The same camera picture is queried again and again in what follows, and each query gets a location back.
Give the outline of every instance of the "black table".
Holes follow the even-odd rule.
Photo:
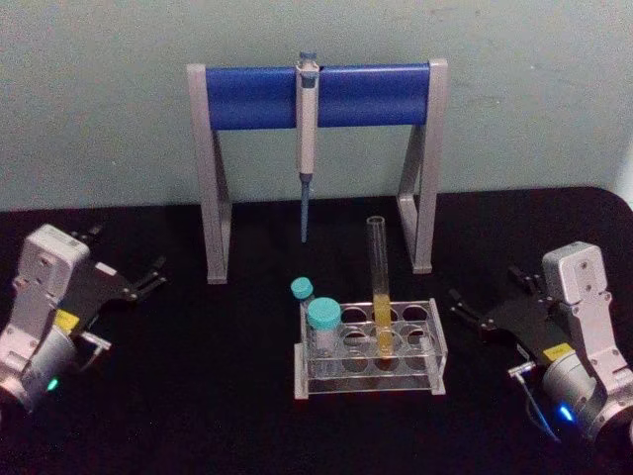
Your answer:
[[[8,318],[24,237],[106,224],[93,257],[131,279],[159,254],[169,283],[136,308],[104,309],[93,332],[113,348],[62,377],[25,425],[3,434],[2,473],[618,473],[581,442],[551,442],[529,423],[507,368],[511,348],[483,346],[447,310],[458,288],[481,310],[508,291],[506,270],[539,272],[574,240],[602,248],[619,347],[633,362],[633,214],[593,188],[439,196],[434,272],[411,274],[393,198],[311,203],[300,244],[297,203],[234,207],[228,285],[206,284],[197,206],[0,214],[0,316]],[[434,297],[449,347],[446,396],[424,392],[293,398],[297,304],[370,299],[365,219],[386,217],[394,300]]]

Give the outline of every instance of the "light blue wall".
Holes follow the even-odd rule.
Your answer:
[[[9,0],[0,22],[2,209],[196,201],[185,64],[291,64],[302,48],[448,58],[444,191],[609,187],[633,132],[629,0]],[[298,198],[292,131],[222,140],[234,199]],[[394,193],[406,141],[322,131],[315,195]]]

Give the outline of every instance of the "silver stand leg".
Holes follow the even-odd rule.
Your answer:
[[[217,132],[211,129],[206,66],[188,64],[187,78],[207,249],[207,281],[210,284],[226,284],[230,239],[230,200],[220,141]]]
[[[448,100],[446,59],[432,59],[429,64],[426,126],[411,128],[398,192],[398,208],[414,274],[427,274],[431,271],[439,162]],[[418,171],[419,203],[416,207],[413,193]]]

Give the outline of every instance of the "test tube with yellow liquid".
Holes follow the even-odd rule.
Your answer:
[[[367,242],[372,271],[378,352],[381,358],[386,358],[394,353],[394,339],[392,335],[392,307],[389,298],[385,218],[382,216],[372,216],[367,219]]]

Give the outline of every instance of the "yellow liquid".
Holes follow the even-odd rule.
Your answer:
[[[374,294],[374,318],[376,319],[376,338],[381,357],[393,354],[392,307],[387,294]]]

